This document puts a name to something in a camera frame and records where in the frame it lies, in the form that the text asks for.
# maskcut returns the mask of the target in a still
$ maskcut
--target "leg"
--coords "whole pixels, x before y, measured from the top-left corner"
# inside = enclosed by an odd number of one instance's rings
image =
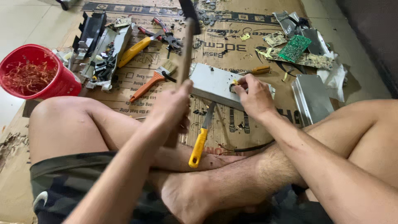
[[[31,162],[76,153],[118,150],[141,123],[83,97],[54,97],[41,102],[29,120]],[[161,149],[155,166],[171,171],[192,171],[188,160],[192,149]],[[204,155],[199,169],[214,169],[243,157]]]
[[[349,157],[353,163],[397,187],[398,153],[394,147],[398,143],[394,138],[397,109],[396,100],[359,102],[341,108],[305,131],[342,157]],[[374,148],[382,150],[375,153]],[[384,163],[383,169],[379,169],[380,163]],[[289,183],[305,186],[277,144],[264,153],[219,169],[184,174],[151,173],[151,178],[158,184],[171,212],[185,223],[202,222],[216,210],[258,204]]]

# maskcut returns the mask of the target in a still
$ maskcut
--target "brush bristles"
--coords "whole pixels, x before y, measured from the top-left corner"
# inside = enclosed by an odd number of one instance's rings
[[[163,64],[162,67],[169,71],[169,75],[172,74],[176,69],[177,69],[177,65],[172,63],[169,59],[167,59]]]

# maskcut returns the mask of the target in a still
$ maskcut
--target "hand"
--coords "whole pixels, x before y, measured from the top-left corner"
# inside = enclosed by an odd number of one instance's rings
[[[193,83],[186,80],[181,87],[174,90],[165,90],[155,101],[147,121],[161,125],[169,133],[176,129],[178,133],[187,133],[189,126],[189,94]]]
[[[267,83],[261,82],[254,75],[247,74],[238,80],[234,87],[246,113],[257,121],[268,111],[276,112]]]

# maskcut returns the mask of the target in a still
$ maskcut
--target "yellow knife handle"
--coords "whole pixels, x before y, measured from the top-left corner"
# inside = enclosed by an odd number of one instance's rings
[[[123,53],[122,59],[119,62],[118,67],[121,68],[125,66],[132,58],[134,58],[134,56],[136,56],[139,52],[146,48],[149,45],[150,41],[150,37],[146,37],[140,42],[134,44],[134,46],[130,47],[130,49],[125,51]]]
[[[196,139],[195,146],[193,147],[193,151],[191,154],[191,158],[189,159],[189,166],[191,168],[197,168],[199,165],[200,157],[202,156],[202,151],[205,146],[205,142],[207,140],[207,129],[201,128],[200,134]]]

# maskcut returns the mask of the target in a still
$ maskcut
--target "red bucket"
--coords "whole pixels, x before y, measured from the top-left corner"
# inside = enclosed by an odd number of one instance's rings
[[[33,95],[24,96],[11,88],[5,87],[3,84],[3,77],[13,69],[12,66],[7,68],[7,65],[17,62],[26,63],[27,60],[35,65],[47,62],[47,67],[49,69],[53,69],[58,65],[58,71],[54,79],[42,91]],[[50,49],[36,44],[23,45],[13,50],[4,58],[0,63],[0,85],[9,94],[22,99],[47,99],[55,96],[77,96],[82,89],[80,81],[75,78],[75,75],[62,64],[59,58]]]

